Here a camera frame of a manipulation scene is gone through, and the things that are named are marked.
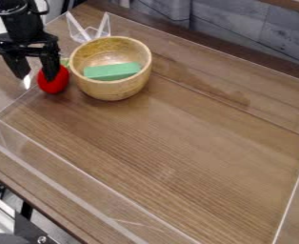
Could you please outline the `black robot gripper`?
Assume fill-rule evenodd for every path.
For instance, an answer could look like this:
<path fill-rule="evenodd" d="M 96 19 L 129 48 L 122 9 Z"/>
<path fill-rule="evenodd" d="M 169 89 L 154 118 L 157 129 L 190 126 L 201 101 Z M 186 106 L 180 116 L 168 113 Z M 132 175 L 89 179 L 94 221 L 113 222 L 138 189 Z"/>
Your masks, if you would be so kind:
<path fill-rule="evenodd" d="M 13 40 L 8 33 L 0 33 L 0 54 L 13 75 L 22 79 L 30 72 L 26 56 L 41 58 L 41 71 L 48 81 L 53 81 L 60 71 L 58 37 L 41 32 L 29 40 Z"/>

